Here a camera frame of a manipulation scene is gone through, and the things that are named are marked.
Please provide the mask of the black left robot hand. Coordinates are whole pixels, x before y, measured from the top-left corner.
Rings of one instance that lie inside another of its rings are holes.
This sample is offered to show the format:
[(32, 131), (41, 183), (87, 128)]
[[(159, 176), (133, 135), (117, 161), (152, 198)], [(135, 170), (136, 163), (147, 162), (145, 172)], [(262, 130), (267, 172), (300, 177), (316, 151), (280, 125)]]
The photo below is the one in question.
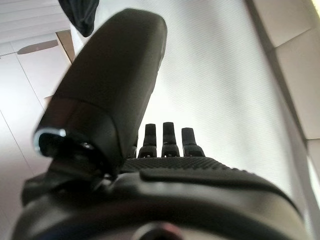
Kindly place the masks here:
[(33, 135), (52, 159), (23, 186), (13, 240), (305, 240), (295, 204), (255, 174), (206, 157), (192, 128), (138, 130), (167, 40), (165, 20), (125, 9), (83, 47)]

